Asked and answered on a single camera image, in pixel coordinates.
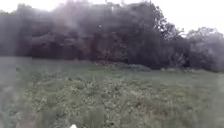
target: grass field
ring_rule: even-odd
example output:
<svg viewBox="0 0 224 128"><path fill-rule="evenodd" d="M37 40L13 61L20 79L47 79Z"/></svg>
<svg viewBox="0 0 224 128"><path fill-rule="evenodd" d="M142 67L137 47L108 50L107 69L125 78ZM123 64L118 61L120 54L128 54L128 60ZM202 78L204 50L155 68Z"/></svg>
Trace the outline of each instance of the grass field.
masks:
<svg viewBox="0 0 224 128"><path fill-rule="evenodd" d="M0 58L0 128L224 128L224 75Z"/></svg>

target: overcast sky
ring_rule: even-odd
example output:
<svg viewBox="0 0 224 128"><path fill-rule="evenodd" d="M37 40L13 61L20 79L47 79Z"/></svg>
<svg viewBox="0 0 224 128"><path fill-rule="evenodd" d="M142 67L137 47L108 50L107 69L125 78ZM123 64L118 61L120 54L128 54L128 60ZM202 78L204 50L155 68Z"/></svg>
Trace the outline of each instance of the overcast sky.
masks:
<svg viewBox="0 0 224 128"><path fill-rule="evenodd" d="M34 8L52 10L66 0L0 0L0 9L15 10L18 3L26 3ZM105 0L91 0L102 3ZM140 0L125 0L126 3ZM224 0L152 0L158 5L169 22L185 31L201 26L215 27L224 33Z"/></svg>

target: foliage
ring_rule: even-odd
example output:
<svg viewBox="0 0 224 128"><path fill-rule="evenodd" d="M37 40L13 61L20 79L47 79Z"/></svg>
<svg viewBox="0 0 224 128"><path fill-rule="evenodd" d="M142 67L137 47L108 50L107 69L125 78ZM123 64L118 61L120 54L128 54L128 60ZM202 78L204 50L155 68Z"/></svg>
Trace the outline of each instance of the foliage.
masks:
<svg viewBox="0 0 224 128"><path fill-rule="evenodd" d="M51 12L21 4L0 13L1 55L221 71L223 42L222 34L206 27L183 37L152 2L68 1Z"/></svg>

